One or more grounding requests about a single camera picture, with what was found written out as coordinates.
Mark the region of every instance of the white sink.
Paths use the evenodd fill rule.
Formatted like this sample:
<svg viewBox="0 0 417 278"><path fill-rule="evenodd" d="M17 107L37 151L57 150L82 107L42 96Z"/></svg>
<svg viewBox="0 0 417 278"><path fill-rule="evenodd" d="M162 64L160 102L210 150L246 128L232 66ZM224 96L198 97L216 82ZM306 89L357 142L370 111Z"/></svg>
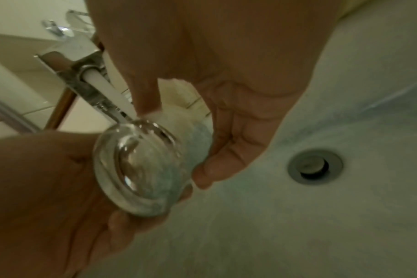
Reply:
<svg viewBox="0 0 417 278"><path fill-rule="evenodd" d="M82 278L417 278L417 0L337 27L305 96L250 169ZM301 185L288 163L331 150L344 169Z"/></svg>

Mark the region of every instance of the sink drain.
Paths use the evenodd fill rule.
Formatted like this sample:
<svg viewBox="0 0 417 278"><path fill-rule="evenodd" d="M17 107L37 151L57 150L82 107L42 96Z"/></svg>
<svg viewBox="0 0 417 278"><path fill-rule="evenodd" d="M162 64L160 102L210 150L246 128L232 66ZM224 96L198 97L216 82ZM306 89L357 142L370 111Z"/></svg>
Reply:
<svg viewBox="0 0 417 278"><path fill-rule="evenodd" d="M288 173L298 183L321 185L334 180L343 170L343 162L332 152L310 150L296 155L288 165Z"/></svg>

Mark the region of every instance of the faucet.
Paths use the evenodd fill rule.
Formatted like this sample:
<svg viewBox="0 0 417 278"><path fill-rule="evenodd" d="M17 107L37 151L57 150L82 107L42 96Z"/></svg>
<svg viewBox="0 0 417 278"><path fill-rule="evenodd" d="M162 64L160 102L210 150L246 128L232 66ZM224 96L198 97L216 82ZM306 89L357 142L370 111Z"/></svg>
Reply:
<svg viewBox="0 0 417 278"><path fill-rule="evenodd" d="M98 89L83 80L83 74L90 69L98 70L105 78L107 77L102 51L88 37L78 35L67 38L36 54L35 57L62 79L73 92L109 120L116 123L134 120Z"/></svg>

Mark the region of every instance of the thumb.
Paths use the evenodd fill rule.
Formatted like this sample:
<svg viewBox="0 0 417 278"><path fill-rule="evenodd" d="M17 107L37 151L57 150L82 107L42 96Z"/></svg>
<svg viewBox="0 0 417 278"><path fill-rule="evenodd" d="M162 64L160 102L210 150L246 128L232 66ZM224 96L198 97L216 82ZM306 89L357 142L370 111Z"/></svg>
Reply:
<svg viewBox="0 0 417 278"><path fill-rule="evenodd" d="M142 78L129 75L123 78L131 91L132 102L138 116L144 116L161 109L161 97L157 78Z"/></svg>

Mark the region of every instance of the clear glass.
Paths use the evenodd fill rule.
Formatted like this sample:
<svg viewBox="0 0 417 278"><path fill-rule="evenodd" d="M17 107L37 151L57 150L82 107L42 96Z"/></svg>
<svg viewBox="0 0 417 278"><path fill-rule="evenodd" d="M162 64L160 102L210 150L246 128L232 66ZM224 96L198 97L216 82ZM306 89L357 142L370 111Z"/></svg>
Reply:
<svg viewBox="0 0 417 278"><path fill-rule="evenodd" d="M185 109L168 107L147 120L106 130L94 148L94 171L105 194L135 215L167 213L207 156L208 128Z"/></svg>

